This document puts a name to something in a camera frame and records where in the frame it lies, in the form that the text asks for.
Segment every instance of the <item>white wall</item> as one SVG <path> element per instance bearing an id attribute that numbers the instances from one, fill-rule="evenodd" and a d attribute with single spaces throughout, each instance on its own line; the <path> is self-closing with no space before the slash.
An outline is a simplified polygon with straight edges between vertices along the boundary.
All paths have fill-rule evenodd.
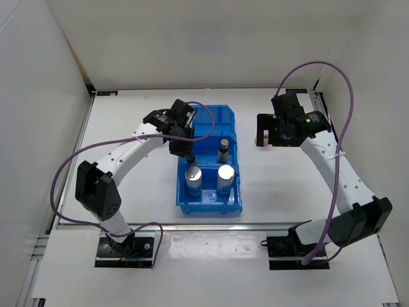
<path id="1" fill-rule="evenodd" d="M 299 63 L 337 60 L 368 3 L 47 1 L 99 90 L 274 87 Z M 319 72 L 287 86 L 312 87 Z"/>
<path id="2" fill-rule="evenodd" d="M 44 0 L 0 1 L 0 305 L 14 306 L 89 96 Z"/>
<path id="3" fill-rule="evenodd" d="M 380 233 L 400 300 L 409 306 L 409 1 L 372 1 L 339 61 L 351 78 L 355 113 L 343 149 L 366 184 L 394 206 Z M 348 111 L 344 81 L 324 91 L 335 127 Z"/>

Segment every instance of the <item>robotic arm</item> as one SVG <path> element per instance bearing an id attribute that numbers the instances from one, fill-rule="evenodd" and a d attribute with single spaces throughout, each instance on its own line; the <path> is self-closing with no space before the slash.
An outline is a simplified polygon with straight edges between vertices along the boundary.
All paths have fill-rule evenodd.
<path id="1" fill-rule="evenodd" d="M 131 135 L 141 138 L 120 144 L 94 163 L 84 161 L 79 165 L 75 198 L 110 233 L 121 235 L 130 232 L 120 212 L 118 186 L 143 157 L 167 141 L 166 136 L 194 138 L 192 121 L 196 112 L 197 109 L 181 100 L 176 100 L 170 109 L 152 111 Z M 188 163 L 196 160 L 192 146 L 191 142 L 169 140 L 170 153 L 186 158 Z M 132 252 L 134 236 L 117 238 L 107 235 L 110 247 L 123 256 Z"/>
<path id="2" fill-rule="evenodd" d="M 337 143 L 327 119 L 319 111 L 305 114 L 295 93 L 275 96 L 272 104 L 275 115 L 258 115 L 257 146 L 263 146 L 264 134 L 268 131 L 268 144 L 301 147 L 333 192 Z M 378 233 L 392 205 L 387 198 L 378 199 L 361 181 L 343 153 L 339 155 L 336 205 L 340 215 L 332 218 L 325 242 L 343 248 Z M 325 222 L 326 219 L 322 219 L 293 226 L 289 229 L 289 241 L 295 249 L 317 243 Z"/>

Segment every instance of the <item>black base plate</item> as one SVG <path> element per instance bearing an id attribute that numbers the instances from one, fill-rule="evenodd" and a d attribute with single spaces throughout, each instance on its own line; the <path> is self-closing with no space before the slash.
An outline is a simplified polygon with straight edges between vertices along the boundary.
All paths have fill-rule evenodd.
<path id="1" fill-rule="evenodd" d="M 149 268 L 152 266 L 154 237 L 135 237 L 135 253 L 137 256 L 122 260 L 121 255 L 115 253 L 108 243 L 107 237 L 100 237 L 98 248 L 96 250 L 95 267 L 131 267 L 131 268 Z"/>
<path id="2" fill-rule="evenodd" d="M 314 259 L 309 265 L 302 265 L 301 259 L 315 248 L 315 244 L 299 245 L 297 248 L 289 248 L 288 237 L 267 237 L 265 241 L 268 249 L 268 262 L 270 270 L 322 270 L 329 269 L 329 264 L 322 262 L 323 259 Z M 323 249 L 316 257 L 326 257 Z"/>

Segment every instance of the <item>can top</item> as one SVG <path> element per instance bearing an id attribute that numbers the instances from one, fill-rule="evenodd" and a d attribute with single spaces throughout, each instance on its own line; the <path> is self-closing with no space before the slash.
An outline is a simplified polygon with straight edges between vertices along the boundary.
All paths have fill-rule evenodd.
<path id="1" fill-rule="evenodd" d="M 229 141 L 227 139 L 222 139 L 220 142 L 220 148 L 226 149 L 229 147 Z"/>
<path id="2" fill-rule="evenodd" d="M 201 180 L 202 171 L 197 166 L 191 166 L 190 168 L 186 169 L 185 178 L 189 182 Z"/>
<path id="3" fill-rule="evenodd" d="M 235 176 L 235 169 L 230 165 L 222 165 L 217 171 L 217 175 L 224 180 L 231 180 Z"/>

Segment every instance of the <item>blue storage box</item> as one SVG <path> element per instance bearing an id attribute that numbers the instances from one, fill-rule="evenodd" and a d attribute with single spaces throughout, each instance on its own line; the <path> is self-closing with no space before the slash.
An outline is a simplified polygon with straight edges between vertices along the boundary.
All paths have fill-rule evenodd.
<path id="1" fill-rule="evenodd" d="M 235 114 L 229 106 L 207 106 L 215 118 L 215 130 L 208 138 L 193 144 L 193 154 L 198 164 L 188 164 L 184 158 L 178 161 L 178 179 L 176 186 L 176 205 L 182 212 L 241 212 L 240 199 L 240 170 L 237 161 L 237 139 L 235 131 Z M 195 138 L 206 135 L 212 127 L 210 115 L 205 109 L 198 106 L 193 120 Z M 220 141 L 229 141 L 228 165 L 235 169 L 233 188 L 229 195 L 217 194 L 217 171 L 223 164 L 217 163 Z M 191 196 L 187 192 L 185 171 L 191 166 L 197 166 L 202 171 L 202 194 Z"/>

